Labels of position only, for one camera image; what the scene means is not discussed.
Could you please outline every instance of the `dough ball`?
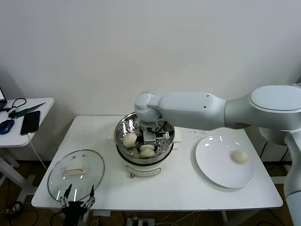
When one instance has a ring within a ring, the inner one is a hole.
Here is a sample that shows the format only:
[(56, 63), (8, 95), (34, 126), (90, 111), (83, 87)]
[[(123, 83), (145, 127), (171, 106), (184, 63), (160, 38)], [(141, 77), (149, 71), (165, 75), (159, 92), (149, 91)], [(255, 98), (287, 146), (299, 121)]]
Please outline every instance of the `dough ball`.
[(154, 156), (155, 153), (155, 146), (154, 145), (142, 145), (140, 147), (140, 157), (141, 158), (150, 158)]
[(122, 142), (125, 147), (131, 148), (136, 146), (136, 139), (137, 135), (135, 133), (128, 133), (123, 137)]
[(244, 150), (236, 150), (232, 153), (235, 162), (245, 164), (249, 160), (248, 153)]

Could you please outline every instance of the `glass lid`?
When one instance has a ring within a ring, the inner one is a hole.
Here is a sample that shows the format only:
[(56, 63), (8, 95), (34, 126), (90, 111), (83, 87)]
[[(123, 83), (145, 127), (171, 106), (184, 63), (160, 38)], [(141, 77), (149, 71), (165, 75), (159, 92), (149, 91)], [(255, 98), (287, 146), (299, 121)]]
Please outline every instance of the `glass lid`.
[(63, 157), (51, 170), (48, 177), (48, 191), (57, 201), (70, 185), (68, 201), (78, 201), (87, 197), (92, 185), (94, 190), (104, 174), (101, 155), (92, 150), (80, 150)]

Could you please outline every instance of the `knife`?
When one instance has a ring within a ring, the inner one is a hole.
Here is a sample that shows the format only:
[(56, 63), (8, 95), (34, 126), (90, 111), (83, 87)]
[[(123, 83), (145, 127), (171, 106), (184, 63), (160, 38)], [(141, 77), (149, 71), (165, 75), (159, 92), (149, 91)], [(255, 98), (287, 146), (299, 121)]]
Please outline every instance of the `knife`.
[(33, 107), (30, 107), (30, 108), (26, 108), (24, 110), (21, 110), (19, 112), (16, 112), (15, 110), (13, 110), (11, 113), (8, 114), (8, 117), (11, 118), (11, 119), (14, 119), (14, 118), (18, 118), (18, 117), (22, 117), (24, 116), (25, 114), (27, 114), (28, 112), (32, 112), (34, 110), (36, 110), (38, 107), (42, 106), (43, 104), (45, 104), (46, 102), (44, 103), (41, 103), (39, 105), (35, 105)]

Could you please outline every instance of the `wire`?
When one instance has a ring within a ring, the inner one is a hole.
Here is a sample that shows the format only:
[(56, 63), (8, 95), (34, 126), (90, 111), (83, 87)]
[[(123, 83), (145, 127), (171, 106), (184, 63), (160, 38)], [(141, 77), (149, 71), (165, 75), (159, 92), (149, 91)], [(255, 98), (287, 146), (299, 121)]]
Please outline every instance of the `wire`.
[(10, 180), (8, 179), (8, 194), (7, 194), (7, 197), (6, 197), (5, 209), (8, 208), (9, 191), (10, 191)]
[(163, 225), (163, 224), (172, 224), (172, 225), (178, 226), (176, 223), (173, 223), (173, 222), (161, 222), (161, 223), (156, 223), (155, 225)]
[[(23, 104), (20, 104), (19, 106), (15, 106), (15, 102), (16, 102), (17, 100), (24, 100), (24, 103), (23, 103)], [(14, 100), (14, 102), (13, 102), (11, 108), (21, 107), (22, 105), (26, 104), (26, 102), (27, 102), (26, 99), (24, 99), (24, 98), (22, 98), (22, 97), (21, 97), (21, 98), (18, 98), (18, 99), (16, 99), (16, 100)]]
[(90, 226), (98, 226), (98, 219), (92, 220)]
[[(284, 155), (281, 157), (280, 161), (282, 161), (282, 160), (284, 159), (284, 157), (286, 156), (288, 150), (289, 150), (289, 149), (287, 148), (286, 151), (285, 151), (285, 153), (284, 153)], [(268, 169), (268, 172), (271, 171), (271, 170), (272, 170), (273, 168), (275, 168), (276, 166), (277, 166), (277, 165), (275, 165), (275, 166), (271, 167), (270, 169)]]
[(288, 152), (288, 148), (286, 149), (286, 152), (284, 153), (284, 155), (282, 156), (282, 158), (280, 159), (280, 161), (282, 161), (284, 159), (284, 157), (286, 156), (287, 152)]
[(122, 215), (123, 215), (123, 225), (126, 226), (127, 225), (127, 218), (126, 218), (126, 215), (125, 215), (124, 211), (122, 211)]
[(116, 225), (118, 225), (118, 221), (114, 218), (114, 217), (111, 217), (111, 216), (105, 216), (105, 217), (101, 217), (101, 218), (110, 218), (112, 220), (115, 221)]
[(274, 224), (272, 224), (272, 223), (270, 223), (270, 222), (268, 222), (268, 221), (261, 221), (261, 222), (259, 222), (256, 226), (260, 226), (260, 225), (262, 225), (262, 224), (269, 224), (269, 225), (272, 225), (272, 226), (276, 226), (276, 225), (274, 225)]
[[(18, 202), (18, 201), (14, 202), (14, 203), (11, 204), (10, 206), (8, 206), (7, 210), (8, 210), (8, 211), (7, 211), (7, 213), (5, 214), (5, 217), (6, 217), (7, 220), (8, 220), (8, 225), (9, 225), (9, 226), (13, 225), (14, 220), (15, 220), (17, 217), (19, 217), (20, 214), (29, 211), (29, 210), (23, 211), (23, 205), (22, 205), (21, 202)], [(36, 212), (36, 214), (37, 214), (37, 219), (36, 219), (35, 223), (34, 223), (32, 226), (34, 226), (34, 225), (37, 223), (37, 221), (38, 221), (39, 214), (38, 214), (37, 212)]]
[(51, 216), (51, 218), (50, 218), (50, 220), (49, 220), (50, 226), (53, 226), (53, 224), (52, 224), (53, 218), (54, 218), (56, 215), (59, 215), (59, 214), (61, 214), (61, 213), (63, 213), (63, 212), (62, 212), (62, 211), (56, 212), (56, 213), (54, 213), (54, 214)]
[(263, 146), (263, 149), (262, 149), (262, 151), (261, 151), (261, 153), (260, 153), (260, 158), (262, 157), (262, 155), (263, 155), (263, 152), (264, 152), (264, 149), (265, 149), (265, 147), (267, 146), (267, 143), (268, 143), (268, 141), (266, 140), (266, 142), (264, 143), (264, 146)]
[(37, 215), (36, 221), (35, 221), (35, 222), (33, 223), (33, 225), (32, 225), (32, 226), (35, 226), (36, 223), (37, 223), (38, 220), (39, 220), (39, 213), (38, 213), (36, 210), (24, 210), (22, 213), (29, 212), (29, 211), (35, 212), (36, 215)]
[(161, 126), (157, 131), (152, 131), (151, 129), (148, 130), (148, 131), (151, 132), (151, 133), (159, 133), (166, 126), (166, 124), (167, 124), (167, 121), (164, 122), (163, 126)]
[(268, 211), (282, 224), (282, 226), (285, 226), (284, 223), (280, 220), (279, 217), (276, 216), (275, 213), (273, 213), (271, 210), (268, 210)]
[(178, 219), (176, 222), (174, 222), (173, 225), (176, 225), (176, 223), (178, 223), (180, 220), (183, 220), (184, 218), (188, 217), (188, 216), (191, 215), (191, 214), (194, 214), (195, 212), (196, 212), (196, 211), (194, 211), (194, 212), (192, 212), (192, 213), (190, 213), (190, 214), (187, 214), (185, 217), (182, 217), (182, 218)]
[(159, 221), (159, 223), (162, 222), (164, 219), (168, 218), (171, 214), (172, 214), (172, 212), (170, 212), (169, 214), (167, 214), (165, 217), (163, 217), (163, 218)]
[(192, 213), (192, 223), (191, 223), (191, 226), (194, 225), (194, 213)]
[(267, 140), (264, 140), (264, 142), (259, 146), (258, 150), (260, 150), (264, 146), (264, 144), (265, 144), (266, 141)]
[(274, 169), (277, 165), (272, 166), (271, 168), (268, 169), (268, 172), (270, 172), (272, 169)]
[(34, 147), (33, 147), (33, 145), (32, 145), (32, 141), (31, 141), (29, 135), (30, 135), (30, 133), (27, 134), (28, 140), (29, 140), (29, 143), (30, 143), (31, 146), (32, 146), (32, 149), (33, 149), (34, 153), (36, 154), (36, 156), (38, 157), (38, 159), (40, 160), (40, 162), (42, 163), (42, 165), (44, 166), (44, 168), (47, 170), (47, 167), (45, 166), (45, 164), (43, 163), (42, 159), (39, 157), (38, 153), (37, 153), (36, 150), (34, 149)]

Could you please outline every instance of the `white plate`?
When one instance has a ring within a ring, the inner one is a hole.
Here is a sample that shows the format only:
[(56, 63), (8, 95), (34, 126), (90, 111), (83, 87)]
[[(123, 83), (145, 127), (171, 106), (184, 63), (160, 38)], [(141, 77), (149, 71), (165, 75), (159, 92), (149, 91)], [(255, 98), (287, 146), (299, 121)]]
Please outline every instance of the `white plate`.
[(245, 164), (239, 164), (232, 159), (232, 153), (239, 149), (248, 152), (228, 137), (206, 137), (196, 148), (198, 166), (210, 180), (223, 187), (243, 187), (251, 181), (254, 165), (249, 153), (248, 162)]

